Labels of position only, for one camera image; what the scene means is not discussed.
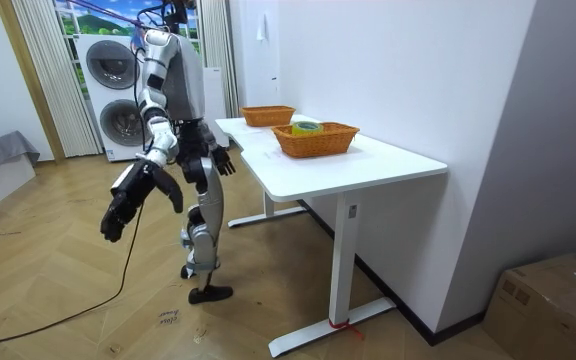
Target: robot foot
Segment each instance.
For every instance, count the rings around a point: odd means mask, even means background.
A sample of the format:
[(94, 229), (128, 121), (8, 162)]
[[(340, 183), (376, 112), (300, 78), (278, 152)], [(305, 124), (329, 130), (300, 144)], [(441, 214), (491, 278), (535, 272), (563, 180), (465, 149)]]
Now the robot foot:
[(234, 291), (230, 286), (212, 286), (208, 285), (204, 291), (199, 292), (198, 288), (194, 288), (188, 294), (188, 302), (191, 305), (201, 304), (207, 301), (220, 301), (228, 299), (232, 296)]
[(181, 278), (186, 280), (186, 279), (190, 279), (191, 277), (197, 275), (197, 273), (192, 273), (192, 274), (188, 274), (188, 268), (186, 268), (186, 265), (181, 267)]

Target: brown cardboard box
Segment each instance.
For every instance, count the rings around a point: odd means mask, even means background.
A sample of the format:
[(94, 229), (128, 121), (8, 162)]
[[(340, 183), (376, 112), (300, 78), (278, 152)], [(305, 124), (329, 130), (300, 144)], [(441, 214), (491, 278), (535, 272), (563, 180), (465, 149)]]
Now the brown cardboard box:
[(517, 360), (576, 359), (576, 255), (507, 270), (484, 330)]

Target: wicker basket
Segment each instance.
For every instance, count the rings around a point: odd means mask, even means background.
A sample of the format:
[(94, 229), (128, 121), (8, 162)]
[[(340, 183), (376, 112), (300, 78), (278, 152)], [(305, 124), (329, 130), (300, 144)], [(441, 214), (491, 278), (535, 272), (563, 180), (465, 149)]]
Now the wicker basket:
[(324, 131), (312, 135), (293, 135), (292, 125), (275, 126), (272, 131), (277, 136), (281, 150), (296, 158), (345, 153), (359, 131), (356, 127), (334, 122), (321, 125)]
[(258, 106), (241, 108), (248, 126), (275, 126), (290, 124), (295, 108), (290, 106)]

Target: white desk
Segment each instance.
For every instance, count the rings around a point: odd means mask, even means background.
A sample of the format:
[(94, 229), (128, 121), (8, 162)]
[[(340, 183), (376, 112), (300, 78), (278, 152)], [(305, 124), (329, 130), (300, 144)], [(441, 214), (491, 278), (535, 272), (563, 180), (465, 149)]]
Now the white desk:
[[(294, 115), (292, 121), (317, 121)], [(445, 173), (447, 166), (357, 134), (345, 154), (295, 159), (281, 151), (270, 128), (246, 125), (243, 118), (217, 120), (221, 129), (242, 148), (241, 158), (264, 189), (264, 214), (232, 220), (230, 227), (304, 211), (296, 207), (274, 211), (273, 201), (285, 202), (337, 194), (330, 309), (332, 324), (365, 320), (395, 307), (388, 298), (349, 310), (352, 271), (361, 215), (360, 189)], [(273, 357), (338, 331), (329, 320), (279, 337), (268, 345)]]

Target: wooden floor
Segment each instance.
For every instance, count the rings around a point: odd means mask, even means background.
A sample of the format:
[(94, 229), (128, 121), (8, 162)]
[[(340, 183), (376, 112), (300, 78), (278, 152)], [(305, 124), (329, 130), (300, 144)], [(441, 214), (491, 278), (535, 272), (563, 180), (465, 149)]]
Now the wooden floor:
[[(260, 213), (261, 190), (231, 151), (238, 172), (222, 178), (225, 219)], [(114, 294), (134, 230), (111, 244), (99, 233), (109, 186), (126, 163), (105, 157), (39, 166), (37, 177), (0, 203), (0, 338), (48, 324)], [(183, 183), (180, 170), (169, 170)], [(186, 207), (192, 187), (183, 183)], [(283, 204), (284, 207), (294, 204)], [(235, 295), (190, 306), (196, 280), (182, 280), (185, 217), (155, 190), (148, 198), (127, 285), (116, 300), (66, 324), (0, 344), (0, 359), (269, 359), (268, 342), (328, 314), (332, 241), (307, 214), (230, 230), (220, 240), (214, 284)], [(352, 306), (381, 296), (355, 269)], [(474, 327), (434, 348), (397, 312), (284, 359), (509, 359)]]

